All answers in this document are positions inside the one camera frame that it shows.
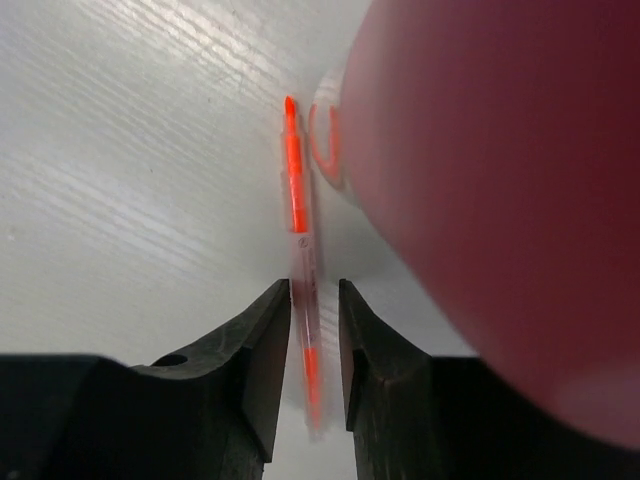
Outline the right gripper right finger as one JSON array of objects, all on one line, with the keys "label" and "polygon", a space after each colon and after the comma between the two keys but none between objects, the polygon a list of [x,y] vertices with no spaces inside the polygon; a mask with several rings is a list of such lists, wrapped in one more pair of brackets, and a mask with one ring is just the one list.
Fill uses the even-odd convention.
[{"label": "right gripper right finger", "polygon": [[639,454],[535,407],[476,357],[431,356],[339,283],[346,429],[360,479],[636,479]]}]

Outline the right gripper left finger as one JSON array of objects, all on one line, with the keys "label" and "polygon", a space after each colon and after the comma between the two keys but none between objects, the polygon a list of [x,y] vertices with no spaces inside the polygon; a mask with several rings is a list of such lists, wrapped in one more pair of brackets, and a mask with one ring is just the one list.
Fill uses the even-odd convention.
[{"label": "right gripper left finger", "polygon": [[273,458],[289,283],[151,365],[1,358],[5,479],[259,479]]}]

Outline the orange ballpoint pen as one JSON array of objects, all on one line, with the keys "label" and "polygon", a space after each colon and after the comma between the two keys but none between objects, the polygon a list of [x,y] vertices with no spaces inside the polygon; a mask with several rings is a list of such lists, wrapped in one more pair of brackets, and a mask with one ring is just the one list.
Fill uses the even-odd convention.
[{"label": "orange ballpoint pen", "polygon": [[284,99],[282,126],[283,188],[291,238],[290,292],[301,349],[306,424],[316,440],[324,430],[324,377],[315,239],[303,130],[297,103]]}]

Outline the pink cap bottle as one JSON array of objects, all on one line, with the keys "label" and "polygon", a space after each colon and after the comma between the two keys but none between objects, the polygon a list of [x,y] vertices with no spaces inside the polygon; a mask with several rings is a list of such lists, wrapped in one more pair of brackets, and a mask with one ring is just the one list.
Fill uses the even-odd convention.
[{"label": "pink cap bottle", "polygon": [[374,1],[332,138],[370,222],[556,419],[639,445],[639,5]]}]

